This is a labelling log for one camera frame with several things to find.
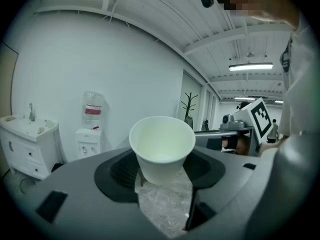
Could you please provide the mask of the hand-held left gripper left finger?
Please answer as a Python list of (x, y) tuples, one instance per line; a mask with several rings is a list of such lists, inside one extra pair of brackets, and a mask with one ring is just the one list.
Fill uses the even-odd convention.
[(66, 163), (29, 190), (19, 208), (50, 240), (162, 240), (142, 213), (130, 148)]

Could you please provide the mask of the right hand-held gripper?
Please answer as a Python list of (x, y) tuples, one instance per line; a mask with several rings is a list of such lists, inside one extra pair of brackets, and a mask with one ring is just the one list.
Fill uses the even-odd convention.
[(227, 141), (225, 149), (236, 151), (238, 140), (247, 138), (246, 154), (257, 157), (272, 127), (266, 104), (260, 97), (234, 114), (224, 115), (218, 130), (197, 131), (195, 145), (221, 151), (223, 141)]

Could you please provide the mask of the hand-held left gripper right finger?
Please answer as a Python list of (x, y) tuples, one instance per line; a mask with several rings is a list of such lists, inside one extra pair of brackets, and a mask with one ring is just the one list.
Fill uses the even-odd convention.
[(273, 149), (260, 157), (243, 156), (195, 147), (201, 153), (222, 162), (224, 176), (211, 188), (199, 190), (196, 196), (216, 214), (188, 231), (185, 240), (243, 240), (247, 222), (260, 201), (268, 183)]

